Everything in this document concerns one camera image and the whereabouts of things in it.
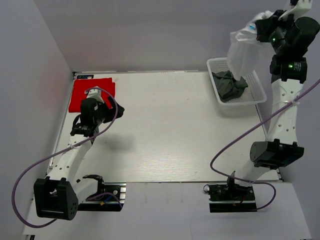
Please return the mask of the white t shirt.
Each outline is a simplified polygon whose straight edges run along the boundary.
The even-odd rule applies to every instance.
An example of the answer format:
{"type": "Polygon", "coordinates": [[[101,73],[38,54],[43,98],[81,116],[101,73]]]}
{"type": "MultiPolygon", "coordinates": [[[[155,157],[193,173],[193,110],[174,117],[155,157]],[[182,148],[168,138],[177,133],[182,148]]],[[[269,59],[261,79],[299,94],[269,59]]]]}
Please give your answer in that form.
{"type": "Polygon", "coordinates": [[[230,33],[230,47],[226,61],[236,81],[253,72],[259,57],[273,53],[270,43],[257,40],[256,27],[256,21],[268,19],[272,15],[273,12],[269,10],[260,12],[244,28],[230,33]]]}

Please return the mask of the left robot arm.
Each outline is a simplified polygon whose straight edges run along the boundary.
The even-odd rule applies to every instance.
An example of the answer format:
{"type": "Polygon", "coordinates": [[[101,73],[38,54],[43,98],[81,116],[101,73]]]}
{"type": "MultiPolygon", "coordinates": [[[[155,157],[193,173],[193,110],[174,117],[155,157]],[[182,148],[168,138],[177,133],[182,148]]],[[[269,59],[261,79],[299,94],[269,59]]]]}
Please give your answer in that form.
{"type": "Polygon", "coordinates": [[[87,199],[99,200],[105,196],[103,177],[87,174],[76,178],[76,173],[86,153],[92,147],[99,126],[123,116],[125,109],[112,97],[111,107],[95,98],[86,98],[80,104],[80,114],[72,123],[67,152],[45,178],[38,178],[34,185],[36,214],[40,218],[72,220],[79,205],[87,199]]]}

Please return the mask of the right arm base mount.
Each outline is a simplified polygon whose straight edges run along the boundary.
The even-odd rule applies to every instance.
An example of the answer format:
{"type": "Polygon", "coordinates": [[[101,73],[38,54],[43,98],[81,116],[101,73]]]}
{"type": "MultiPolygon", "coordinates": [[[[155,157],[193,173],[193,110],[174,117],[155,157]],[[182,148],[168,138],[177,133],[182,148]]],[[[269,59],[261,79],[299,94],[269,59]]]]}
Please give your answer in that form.
{"type": "Polygon", "coordinates": [[[211,213],[250,213],[257,211],[256,198],[248,171],[234,171],[226,183],[208,183],[203,187],[209,195],[211,213]]]}

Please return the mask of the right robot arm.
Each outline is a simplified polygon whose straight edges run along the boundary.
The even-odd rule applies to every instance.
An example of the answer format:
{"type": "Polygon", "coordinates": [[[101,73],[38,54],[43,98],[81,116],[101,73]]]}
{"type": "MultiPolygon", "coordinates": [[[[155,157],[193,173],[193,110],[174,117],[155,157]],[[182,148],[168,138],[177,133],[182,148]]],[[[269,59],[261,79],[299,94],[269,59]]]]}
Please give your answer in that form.
{"type": "Polygon", "coordinates": [[[225,192],[233,200],[265,173],[286,167],[304,154],[296,136],[297,98],[307,79],[305,53],[320,25],[310,17],[282,18],[282,14],[282,10],[261,12],[230,35],[227,64],[236,80],[254,70],[264,47],[273,53],[269,67],[273,118],[265,140],[252,144],[250,159],[228,179],[225,192]]]}

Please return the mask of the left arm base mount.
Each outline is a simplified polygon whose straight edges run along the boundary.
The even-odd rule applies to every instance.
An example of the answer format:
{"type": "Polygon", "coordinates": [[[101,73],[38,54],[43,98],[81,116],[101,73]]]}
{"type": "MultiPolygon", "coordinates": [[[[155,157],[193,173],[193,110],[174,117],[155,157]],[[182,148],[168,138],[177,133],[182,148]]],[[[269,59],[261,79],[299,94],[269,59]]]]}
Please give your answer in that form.
{"type": "Polygon", "coordinates": [[[109,183],[97,174],[89,174],[81,180],[94,180],[97,183],[95,192],[79,203],[78,211],[81,212],[120,212],[124,206],[127,184],[109,183]]]}

